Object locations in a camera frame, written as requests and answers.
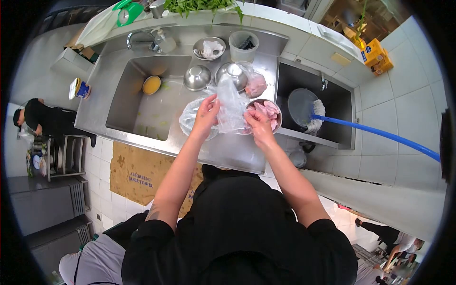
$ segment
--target black cap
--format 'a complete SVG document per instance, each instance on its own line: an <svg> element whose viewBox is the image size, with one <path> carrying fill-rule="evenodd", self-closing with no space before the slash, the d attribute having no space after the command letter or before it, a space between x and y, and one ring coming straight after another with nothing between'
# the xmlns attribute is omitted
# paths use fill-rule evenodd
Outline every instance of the black cap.
<svg viewBox="0 0 456 285"><path fill-rule="evenodd" d="M20 114L21 114L21 109L17 109L13 115L14 125L19 128L19 131L21 131L21 126L17 123L17 121L19 120Z"/></svg>

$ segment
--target mop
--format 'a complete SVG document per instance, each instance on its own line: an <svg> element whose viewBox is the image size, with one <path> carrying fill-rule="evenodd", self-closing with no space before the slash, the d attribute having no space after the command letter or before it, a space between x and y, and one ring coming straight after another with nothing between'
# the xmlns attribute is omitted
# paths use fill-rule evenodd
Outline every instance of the mop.
<svg viewBox="0 0 456 285"><path fill-rule="evenodd" d="M436 153L435 151L428 149L425 146L419 145L411 140L400 137L398 135L394 135L392 133L388 133L388 132L385 132L385 131L382 131L379 129L371 128L371 127L368 127L368 126L365 126L362 124L356 124L356 123L352 123L352 122L348 122L348 121L344 121L344 120L325 117L325 106L323 106L323 103L321 102L320 99L313 101L313 105L314 105L313 114L310 114L310 122L306 125L308 128L307 130L309 130L310 128L312 129L311 132L318 131L321 128L321 124L323 123L323 121L328 121L328 122L335 123L335 124L341 124L341 125L349 126L352 128L364 130L364 131L367 131L367 132L370 132L370 133L373 133L376 135L380 135L380 136L385 137L390 140L395 140L401 144L404 144L413 149L416 149L417 151L420 151L420 152L424 153L425 155L428 155L429 157L440 162L440 155L438 153Z"/></svg>

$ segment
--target scale dial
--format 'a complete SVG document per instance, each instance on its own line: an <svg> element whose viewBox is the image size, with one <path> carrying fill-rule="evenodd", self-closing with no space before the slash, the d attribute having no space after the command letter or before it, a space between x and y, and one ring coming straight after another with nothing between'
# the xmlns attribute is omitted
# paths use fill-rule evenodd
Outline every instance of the scale dial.
<svg viewBox="0 0 456 285"><path fill-rule="evenodd" d="M125 9L120 10L118 19L122 25L128 21L128 17L129 17L129 14L128 14L127 10L125 10Z"/></svg>

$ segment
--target black shirt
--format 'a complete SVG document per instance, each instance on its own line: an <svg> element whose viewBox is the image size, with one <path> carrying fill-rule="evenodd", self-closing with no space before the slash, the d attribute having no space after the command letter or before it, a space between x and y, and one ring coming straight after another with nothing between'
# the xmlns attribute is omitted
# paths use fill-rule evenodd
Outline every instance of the black shirt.
<svg viewBox="0 0 456 285"><path fill-rule="evenodd" d="M176 233L140 225L125 252L130 284L353 284L357 260L329 219L308 228L282 194L253 177L230 177L195 193Z"/></svg>
<svg viewBox="0 0 456 285"><path fill-rule="evenodd" d="M27 125L36 130L38 124L48 135L62 135L74 126L74 112L65 112L60 108L51 108L34 98L28 101L24 117Z"/></svg>

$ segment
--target leafy greens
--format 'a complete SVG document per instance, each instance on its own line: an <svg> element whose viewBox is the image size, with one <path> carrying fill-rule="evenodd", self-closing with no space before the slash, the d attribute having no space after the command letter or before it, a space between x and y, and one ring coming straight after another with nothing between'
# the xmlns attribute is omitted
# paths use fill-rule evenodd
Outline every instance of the leafy greens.
<svg viewBox="0 0 456 285"><path fill-rule="evenodd" d="M185 18L188 18L190 11L212 10L212 22L214 22L217 9L223 9L230 6L233 6L230 10L236 11L239 15L242 25L244 14L235 0L166 0L164 8L170 12L179 13L182 18L184 17L183 13L185 13Z"/></svg>

